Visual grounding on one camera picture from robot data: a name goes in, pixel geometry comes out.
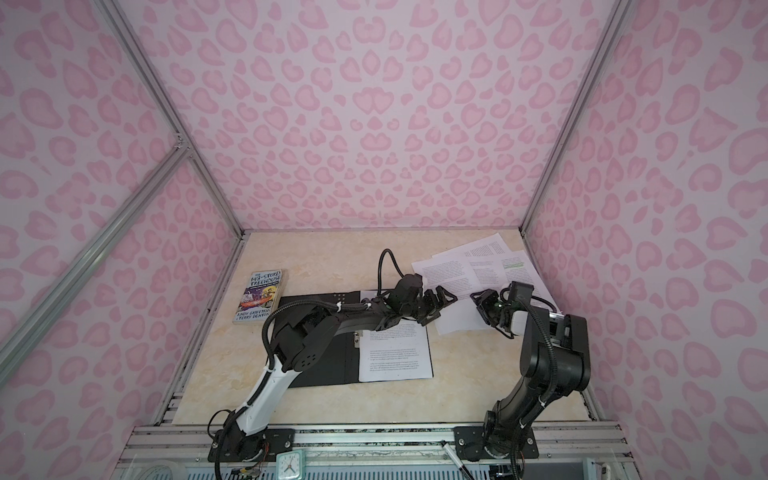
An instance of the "pink leopard print wallpaper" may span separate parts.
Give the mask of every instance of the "pink leopard print wallpaper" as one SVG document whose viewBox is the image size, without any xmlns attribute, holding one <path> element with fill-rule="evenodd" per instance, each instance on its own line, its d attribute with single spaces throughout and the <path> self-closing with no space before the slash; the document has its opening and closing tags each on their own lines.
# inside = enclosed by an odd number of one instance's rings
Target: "pink leopard print wallpaper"
<svg viewBox="0 0 768 480">
<path fill-rule="evenodd" d="M 0 5 L 0 104 L 1 343 L 173 140 L 88 0 Z"/>
<path fill-rule="evenodd" d="M 232 246 L 183 164 L 0 392 L 0 477 L 110 474 L 154 414 Z"/>
<path fill-rule="evenodd" d="M 516 226 L 612 0 L 121 3 L 247 228 Z"/>
<path fill-rule="evenodd" d="M 768 2 L 643 0 L 531 236 L 644 478 L 768 477 Z"/>
</svg>

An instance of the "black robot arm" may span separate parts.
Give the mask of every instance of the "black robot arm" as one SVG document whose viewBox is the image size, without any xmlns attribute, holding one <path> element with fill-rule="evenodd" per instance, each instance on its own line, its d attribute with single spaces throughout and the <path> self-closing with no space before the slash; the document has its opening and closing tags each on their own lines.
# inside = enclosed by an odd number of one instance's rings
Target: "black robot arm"
<svg viewBox="0 0 768 480">
<path fill-rule="evenodd" d="M 362 303 L 328 303 L 320 300 L 297 300 L 280 306 L 271 313 L 261 336 L 267 363 L 257 384 L 246 400 L 229 412 L 223 428 L 213 439 L 209 458 L 214 462 L 217 480 L 221 480 L 220 462 L 243 462 L 266 458 L 265 429 L 291 382 L 304 370 L 317 363 L 336 335 L 357 330 L 384 330 L 413 319 L 427 325 L 440 316 L 440 310 L 457 299 L 446 289 L 424 290 L 422 277 L 403 275 L 394 289 L 381 292 L 379 259 L 379 294 Z M 269 329 L 274 323 L 270 338 Z"/>
<path fill-rule="evenodd" d="M 507 332 L 511 332 L 514 311 L 528 314 L 520 355 L 522 377 L 512 392 L 486 413 L 482 443 L 490 456 L 509 455 L 511 476 L 521 478 L 517 458 L 527 440 L 534 438 L 531 423 L 547 405 L 574 390 L 583 391 L 589 384 L 589 341 L 583 317 L 562 316 L 532 306 L 533 286 L 526 283 L 512 282 L 508 290 L 507 298 L 503 294 L 494 298 L 493 290 L 472 297 L 483 319 L 489 325 L 495 319 L 493 326 Z"/>
</svg>

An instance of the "marble tabletop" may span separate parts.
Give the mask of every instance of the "marble tabletop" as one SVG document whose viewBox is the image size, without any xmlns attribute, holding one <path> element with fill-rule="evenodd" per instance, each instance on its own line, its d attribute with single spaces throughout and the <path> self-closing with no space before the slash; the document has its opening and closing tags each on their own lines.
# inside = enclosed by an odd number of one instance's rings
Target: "marble tabletop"
<svg viewBox="0 0 768 480">
<path fill-rule="evenodd" d="M 376 267 L 391 249 L 403 273 L 411 262 L 499 232 L 512 250 L 523 250 L 517 230 L 364 230 L 252 233 L 184 389 L 175 425 L 204 425 L 218 409 L 238 406 L 258 380 L 266 353 L 261 323 L 232 319 L 250 274 L 283 269 L 283 295 L 374 290 Z M 398 275 L 389 260 L 385 286 Z M 519 339 L 492 330 L 439 335 L 428 327 L 434 378 L 289 389 L 270 423 L 482 422 L 485 411 L 507 396 L 520 378 Z M 581 395 L 546 408 L 541 421 L 589 420 Z"/>
</svg>

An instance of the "analog clock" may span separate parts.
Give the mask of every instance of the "analog clock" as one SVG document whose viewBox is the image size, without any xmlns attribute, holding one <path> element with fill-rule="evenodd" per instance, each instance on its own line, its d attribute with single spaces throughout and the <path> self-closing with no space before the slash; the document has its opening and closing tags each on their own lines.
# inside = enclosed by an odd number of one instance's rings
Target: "analog clock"
<svg viewBox="0 0 768 480">
<path fill-rule="evenodd" d="M 301 480 L 304 478 L 304 451 L 280 453 L 276 459 L 277 480 Z"/>
</svg>

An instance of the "book cover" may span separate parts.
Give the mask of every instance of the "book cover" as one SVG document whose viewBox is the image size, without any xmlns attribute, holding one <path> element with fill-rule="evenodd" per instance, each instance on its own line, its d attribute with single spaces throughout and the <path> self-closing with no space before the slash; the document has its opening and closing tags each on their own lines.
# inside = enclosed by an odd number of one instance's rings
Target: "book cover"
<svg viewBox="0 0 768 480">
<path fill-rule="evenodd" d="M 240 298 L 234 323 L 251 323 L 265 320 L 277 308 L 283 292 L 282 270 L 253 272 L 250 282 Z"/>
</svg>

